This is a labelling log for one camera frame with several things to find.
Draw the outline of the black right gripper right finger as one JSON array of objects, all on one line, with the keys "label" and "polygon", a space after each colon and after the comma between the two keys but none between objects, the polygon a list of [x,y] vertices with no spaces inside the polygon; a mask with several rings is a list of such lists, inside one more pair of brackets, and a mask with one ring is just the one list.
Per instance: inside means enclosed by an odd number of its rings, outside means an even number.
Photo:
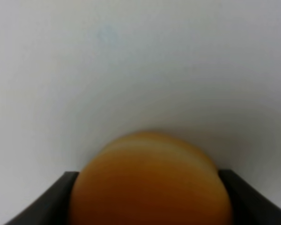
[{"label": "black right gripper right finger", "polygon": [[234,225],[281,225],[281,209],[232,170],[218,172],[228,192]]}]

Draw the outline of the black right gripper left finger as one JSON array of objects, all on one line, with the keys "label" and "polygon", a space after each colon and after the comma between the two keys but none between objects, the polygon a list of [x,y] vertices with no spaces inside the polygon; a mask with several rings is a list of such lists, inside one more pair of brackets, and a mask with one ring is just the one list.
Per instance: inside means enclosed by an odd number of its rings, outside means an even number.
[{"label": "black right gripper left finger", "polygon": [[69,201],[79,172],[65,172],[8,225],[67,225]]}]

